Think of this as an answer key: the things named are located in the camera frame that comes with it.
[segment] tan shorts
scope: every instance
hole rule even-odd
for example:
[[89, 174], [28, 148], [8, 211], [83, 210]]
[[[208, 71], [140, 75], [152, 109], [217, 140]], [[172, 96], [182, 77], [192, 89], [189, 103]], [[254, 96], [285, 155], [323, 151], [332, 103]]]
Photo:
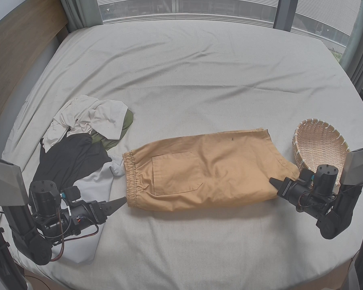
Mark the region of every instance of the tan shorts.
[[262, 128], [169, 138], [123, 159], [128, 205], [155, 211], [257, 203], [276, 197], [270, 177], [299, 175]]

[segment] woven basket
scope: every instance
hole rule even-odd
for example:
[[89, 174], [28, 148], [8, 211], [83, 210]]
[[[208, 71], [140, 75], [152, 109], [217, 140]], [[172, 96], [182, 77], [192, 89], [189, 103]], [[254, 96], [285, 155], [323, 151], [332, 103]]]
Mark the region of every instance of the woven basket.
[[339, 169], [336, 185], [339, 184], [349, 147], [334, 127], [319, 119], [303, 120], [296, 128], [292, 146], [300, 171], [316, 172], [320, 164], [330, 164]]

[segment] green garment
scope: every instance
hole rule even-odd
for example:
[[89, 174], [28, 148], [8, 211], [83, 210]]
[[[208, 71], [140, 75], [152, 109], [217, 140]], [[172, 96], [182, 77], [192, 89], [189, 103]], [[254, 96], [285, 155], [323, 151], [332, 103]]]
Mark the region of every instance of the green garment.
[[92, 140], [92, 143], [96, 143], [101, 141], [103, 147], [108, 150], [114, 146], [116, 146], [118, 144], [118, 142], [124, 137], [126, 131], [128, 130], [129, 126], [133, 123], [133, 113], [127, 109], [126, 110], [126, 114], [125, 114], [125, 118], [124, 118], [124, 123], [122, 124], [122, 130], [121, 130], [121, 136], [119, 140], [108, 140], [106, 137], [104, 137], [103, 135], [99, 134], [97, 131], [92, 130], [92, 132], [90, 133]]

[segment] light gray bed sheet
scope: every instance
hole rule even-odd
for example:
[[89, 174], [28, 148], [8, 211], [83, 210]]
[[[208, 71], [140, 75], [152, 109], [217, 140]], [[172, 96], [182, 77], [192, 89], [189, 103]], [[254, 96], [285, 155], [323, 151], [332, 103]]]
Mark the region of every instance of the light gray bed sheet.
[[[306, 118], [331, 123], [351, 149], [363, 147], [363, 103], [320, 41], [227, 22], [118, 23], [71, 33], [30, 93], [3, 153], [23, 169], [26, 186], [39, 139], [80, 94], [133, 111], [119, 154], [164, 138], [263, 127], [293, 161], [292, 136]], [[110, 199], [125, 191], [126, 178], [115, 178]], [[1, 225], [17, 262], [72, 288], [212, 290], [286, 289], [340, 265], [362, 241], [363, 192], [335, 239], [323, 239], [315, 223], [282, 199], [176, 213], [124, 205], [83, 266], [36, 266]]]

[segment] pocket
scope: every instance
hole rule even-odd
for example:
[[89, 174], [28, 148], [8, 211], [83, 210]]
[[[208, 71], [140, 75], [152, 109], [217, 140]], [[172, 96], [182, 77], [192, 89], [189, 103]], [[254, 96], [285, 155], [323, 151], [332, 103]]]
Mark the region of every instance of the pocket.
[[155, 195], [196, 190], [202, 184], [199, 159], [192, 152], [152, 157]]

